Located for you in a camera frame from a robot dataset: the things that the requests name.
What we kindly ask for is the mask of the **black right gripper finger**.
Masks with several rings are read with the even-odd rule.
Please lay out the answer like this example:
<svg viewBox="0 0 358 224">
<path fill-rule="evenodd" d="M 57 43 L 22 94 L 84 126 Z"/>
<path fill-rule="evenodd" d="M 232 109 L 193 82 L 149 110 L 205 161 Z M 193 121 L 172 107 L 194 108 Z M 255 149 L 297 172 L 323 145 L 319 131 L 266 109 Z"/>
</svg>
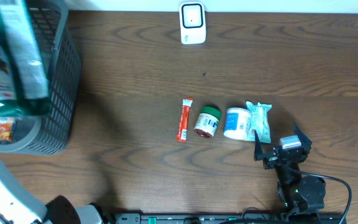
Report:
<svg viewBox="0 0 358 224">
<path fill-rule="evenodd" d="M 293 131 L 298 136 L 304 151 L 310 152 L 312 141 L 300 130 L 296 123 L 293 123 Z"/>
<path fill-rule="evenodd" d="M 264 153 L 256 130 L 254 131 L 254 136 L 255 136 L 254 161 L 261 161 L 264 158 Z"/>
</svg>

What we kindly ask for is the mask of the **white blue label tub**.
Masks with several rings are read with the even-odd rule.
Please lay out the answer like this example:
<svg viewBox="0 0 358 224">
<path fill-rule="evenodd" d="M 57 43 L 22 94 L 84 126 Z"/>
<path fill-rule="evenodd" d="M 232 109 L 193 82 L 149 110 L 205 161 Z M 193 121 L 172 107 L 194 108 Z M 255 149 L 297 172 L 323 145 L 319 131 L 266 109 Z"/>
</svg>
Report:
<svg viewBox="0 0 358 224">
<path fill-rule="evenodd" d="M 250 128 L 251 113 L 244 108 L 229 108 L 226 112 L 224 136 L 245 141 Z"/>
</svg>

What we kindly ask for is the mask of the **light green wipes pack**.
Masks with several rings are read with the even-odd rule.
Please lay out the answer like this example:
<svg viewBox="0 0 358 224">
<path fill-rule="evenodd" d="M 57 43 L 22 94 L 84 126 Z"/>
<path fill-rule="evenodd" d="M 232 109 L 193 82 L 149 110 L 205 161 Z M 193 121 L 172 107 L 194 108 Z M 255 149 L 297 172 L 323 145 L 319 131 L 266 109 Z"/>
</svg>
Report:
<svg viewBox="0 0 358 224">
<path fill-rule="evenodd" d="M 260 102 L 253 104 L 251 101 L 247 101 L 246 106 L 251 113 L 246 141 L 255 141 L 255 133 L 257 133 L 260 142 L 270 144 L 272 140 L 270 137 L 268 112 L 272 108 L 272 105 Z"/>
</svg>

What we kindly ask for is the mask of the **green lid jar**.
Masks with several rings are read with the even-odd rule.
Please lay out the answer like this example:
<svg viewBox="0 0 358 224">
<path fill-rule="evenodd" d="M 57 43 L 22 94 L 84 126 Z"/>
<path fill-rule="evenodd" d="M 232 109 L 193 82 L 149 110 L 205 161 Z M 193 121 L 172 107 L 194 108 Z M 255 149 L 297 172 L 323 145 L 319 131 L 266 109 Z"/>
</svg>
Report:
<svg viewBox="0 0 358 224">
<path fill-rule="evenodd" d="M 202 138 L 213 138 L 221 119 L 221 112 L 211 106 L 204 106 L 196 121 L 194 131 Z"/>
</svg>

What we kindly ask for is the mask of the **red stick packet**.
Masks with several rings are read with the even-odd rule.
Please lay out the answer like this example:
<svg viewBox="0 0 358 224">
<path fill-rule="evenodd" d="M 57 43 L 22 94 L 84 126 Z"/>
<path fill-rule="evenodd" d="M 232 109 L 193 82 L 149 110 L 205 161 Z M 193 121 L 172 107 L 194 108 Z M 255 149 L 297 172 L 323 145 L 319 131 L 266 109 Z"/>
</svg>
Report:
<svg viewBox="0 0 358 224">
<path fill-rule="evenodd" d="M 188 132 L 188 120 L 190 117 L 193 97 L 186 97 L 182 101 L 181 117 L 178 125 L 177 142 L 186 142 Z"/>
</svg>

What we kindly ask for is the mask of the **green 3M glove package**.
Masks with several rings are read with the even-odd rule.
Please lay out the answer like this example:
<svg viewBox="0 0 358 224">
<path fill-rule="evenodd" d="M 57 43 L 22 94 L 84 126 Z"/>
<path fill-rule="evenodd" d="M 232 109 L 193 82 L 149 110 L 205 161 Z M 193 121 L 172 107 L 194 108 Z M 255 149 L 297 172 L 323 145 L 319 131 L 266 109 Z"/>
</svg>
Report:
<svg viewBox="0 0 358 224">
<path fill-rule="evenodd" d="M 42 116 L 49 81 L 25 1 L 0 1 L 0 117 Z"/>
</svg>

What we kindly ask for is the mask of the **orange small box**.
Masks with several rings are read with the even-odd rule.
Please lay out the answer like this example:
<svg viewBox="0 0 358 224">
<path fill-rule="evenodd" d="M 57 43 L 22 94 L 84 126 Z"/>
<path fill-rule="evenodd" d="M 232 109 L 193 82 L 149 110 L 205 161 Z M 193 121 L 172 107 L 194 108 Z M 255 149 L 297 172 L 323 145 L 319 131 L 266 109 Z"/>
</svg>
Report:
<svg viewBox="0 0 358 224">
<path fill-rule="evenodd" d="M 0 141 L 12 141 L 16 125 L 15 118 L 0 118 Z"/>
</svg>

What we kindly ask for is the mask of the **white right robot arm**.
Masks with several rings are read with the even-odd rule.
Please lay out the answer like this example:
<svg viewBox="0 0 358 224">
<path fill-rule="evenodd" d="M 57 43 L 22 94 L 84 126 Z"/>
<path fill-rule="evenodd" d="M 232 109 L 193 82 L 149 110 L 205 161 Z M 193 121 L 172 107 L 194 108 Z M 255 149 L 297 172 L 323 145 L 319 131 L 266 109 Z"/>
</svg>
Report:
<svg viewBox="0 0 358 224">
<path fill-rule="evenodd" d="M 281 138 L 271 153 L 263 152 L 259 135 L 254 133 L 254 160 L 262 161 L 264 169 L 275 169 L 279 197 L 288 209 L 282 215 L 286 220 L 292 215 L 318 212 L 324 208 L 326 195 L 323 178 L 300 172 L 299 164 L 307 159 L 312 141 L 296 124 L 293 131 L 294 135 Z"/>
</svg>

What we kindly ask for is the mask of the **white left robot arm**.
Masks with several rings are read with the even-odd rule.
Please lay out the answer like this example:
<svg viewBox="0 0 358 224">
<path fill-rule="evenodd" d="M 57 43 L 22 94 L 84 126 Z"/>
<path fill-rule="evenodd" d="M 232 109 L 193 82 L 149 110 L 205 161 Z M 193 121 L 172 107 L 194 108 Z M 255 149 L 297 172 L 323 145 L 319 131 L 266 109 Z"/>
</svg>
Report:
<svg viewBox="0 0 358 224">
<path fill-rule="evenodd" d="M 95 206 L 75 208 L 63 196 L 47 204 L 35 198 L 0 160 L 0 223 L 105 223 Z"/>
</svg>

